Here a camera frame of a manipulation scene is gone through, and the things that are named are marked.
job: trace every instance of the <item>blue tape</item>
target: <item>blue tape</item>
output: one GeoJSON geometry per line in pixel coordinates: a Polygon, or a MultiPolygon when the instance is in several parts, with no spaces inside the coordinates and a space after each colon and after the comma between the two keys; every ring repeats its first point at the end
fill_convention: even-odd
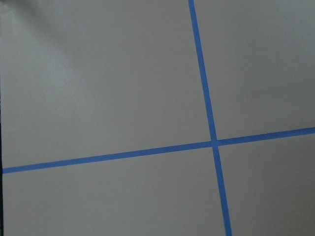
{"type": "Polygon", "coordinates": [[[77,164],[84,164],[84,163],[91,163],[91,162],[98,162],[98,161],[123,159],[123,158],[129,158],[129,157],[162,154],[162,153],[169,153],[169,152],[175,152],[175,151],[209,148],[209,147],[211,147],[210,141],[169,146],[169,147],[158,147],[158,148],[145,149],[145,150],[139,150],[139,151],[128,151],[128,152],[107,154],[107,155],[101,155],[101,156],[91,156],[91,157],[83,157],[83,158],[63,160],[63,161],[53,161],[53,162],[46,162],[46,163],[39,163],[39,164],[32,164],[32,165],[25,165],[25,166],[9,167],[9,168],[3,169],[3,174],[22,172],[22,171],[32,171],[32,170],[61,167],[61,166],[70,166],[70,165],[77,165],[77,164]]]}
{"type": "Polygon", "coordinates": [[[218,140],[219,146],[315,134],[315,127],[218,140]]]}
{"type": "Polygon", "coordinates": [[[216,174],[217,174],[217,180],[218,180],[218,186],[219,186],[219,194],[220,194],[225,234],[226,236],[232,236],[230,216],[228,212],[228,205],[227,205],[225,185],[224,185],[223,172],[222,172],[222,166],[221,166],[220,152],[219,152],[219,144],[217,140],[215,121],[213,117],[213,111],[212,111],[212,105],[211,105],[211,99],[210,99],[210,91],[208,88],[207,74],[206,74],[206,69],[205,69],[205,64],[204,64],[204,59],[203,59],[203,54],[202,54],[202,46],[201,46],[201,40],[200,40],[200,35],[199,35],[197,16],[196,16],[196,11],[195,11],[194,1],[188,0],[188,3],[189,3],[189,10],[190,10],[190,16],[191,16],[192,29],[193,29],[193,36],[195,39],[195,45],[196,45],[196,51],[197,51],[197,58],[198,58],[198,64],[199,64],[203,95],[204,95],[206,111],[207,111],[207,118],[208,118],[209,132],[211,136],[213,156],[214,156],[215,167],[216,167],[216,174]]]}

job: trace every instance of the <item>horizontal blue line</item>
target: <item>horizontal blue line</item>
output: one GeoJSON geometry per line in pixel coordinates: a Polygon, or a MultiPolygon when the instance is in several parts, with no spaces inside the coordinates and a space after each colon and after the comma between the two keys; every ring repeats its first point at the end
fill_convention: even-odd
{"type": "Polygon", "coordinates": [[[3,174],[22,172],[22,171],[32,171],[32,170],[61,167],[61,166],[70,166],[70,165],[77,165],[77,164],[84,164],[84,163],[91,163],[91,162],[98,162],[98,161],[108,161],[108,160],[115,160],[115,159],[129,158],[129,157],[147,156],[147,155],[169,153],[169,152],[175,152],[175,151],[209,148],[209,147],[211,147],[210,141],[194,143],[194,144],[169,146],[169,147],[158,147],[158,148],[145,149],[145,150],[139,150],[139,151],[128,151],[128,152],[107,154],[107,155],[102,155],[102,156],[91,156],[91,157],[83,157],[83,158],[63,160],[63,161],[53,161],[53,162],[46,162],[46,163],[39,163],[39,164],[32,164],[32,165],[25,165],[25,166],[9,167],[9,168],[3,169],[3,174]]]}
{"type": "Polygon", "coordinates": [[[250,136],[231,138],[231,139],[221,139],[221,140],[218,140],[218,143],[219,143],[219,146],[224,146],[224,145],[232,145],[232,144],[257,142],[257,141],[269,140],[269,139],[294,137],[294,136],[307,135],[307,134],[315,134],[315,127],[268,133],[268,134],[250,135],[250,136]]]}

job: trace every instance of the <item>gray surface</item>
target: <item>gray surface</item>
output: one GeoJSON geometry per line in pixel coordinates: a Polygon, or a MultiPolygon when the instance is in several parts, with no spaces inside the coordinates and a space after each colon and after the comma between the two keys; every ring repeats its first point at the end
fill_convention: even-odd
{"type": "Polygon", "coordinates": [[[4,167],[210,139],[187,2],[32,2],[1,15],[4,167]]]}
{"type": "Polygon", "coordinates": [[[315,235],[315,135],[220,147],[234,236],[315,235]]]}
{"type": "Polygon", "coordinates": [[[6,236],[223,236],[210,148],[4,176],[6,236]]]}
{"type": "Polygon", "coordinates": [[[315,126],[315,1],[196,0],[218,138],[315,126]]]}

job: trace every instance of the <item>gray floor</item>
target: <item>gray floor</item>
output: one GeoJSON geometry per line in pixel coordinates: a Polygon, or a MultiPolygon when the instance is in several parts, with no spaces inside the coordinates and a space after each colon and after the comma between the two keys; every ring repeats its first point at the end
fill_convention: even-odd
{"type": "MultiPolygon", "coordinates": [[[[1,6],[4,169],[210,141],[185,0],[1,6]]],[[[196,0],[218,139],[315,127],[313,1],[196,0]]],[[[234,236],[315,235],[315,135],[220,147],[234,236]]],[[[5,236],[224,236],[212,149],[3,176],[5,236]]]]}

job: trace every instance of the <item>vertical blue line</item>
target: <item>vertical blue line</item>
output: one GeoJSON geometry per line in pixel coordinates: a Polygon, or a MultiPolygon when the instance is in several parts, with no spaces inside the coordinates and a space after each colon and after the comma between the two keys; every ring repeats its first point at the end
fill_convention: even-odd
{"type": "Polygon", "coordinates": [[[206,111],[207,111],[207,118],[208,118],[208,125],[209,125],[209,131],[210,131],[210,136],[211,136],[213,156],[214,156],[216,173],[217,173],[225,234],[226,236],[232,236],[231,222],[230,222],[230,216],[228,212],[223,172],[222,172],[222,166],[221,166],[221,160],[220,160],[219,145],[218,145],[218,139],[217,139],[217,134],[216,134],[215,121],[213,117],[210,92],[209,92],[208,81],[207,81],[207,74],[206,74],[206,69],[205,69],[205,64],[204,64],[204,59],[203,59],[203,54],[202,54],[197,16],[196,16],[196,11],[195,11],[194,1],[188,0],[188,3],[189,3],[189,10],[190,10],[190,16],[191,16],[192,29],[193,29],[193,36],[195,39],[195,45],[196,45],[196,51],[197,51],[197,57],[198,57],[203,95],[204,95],[206,111]]]}

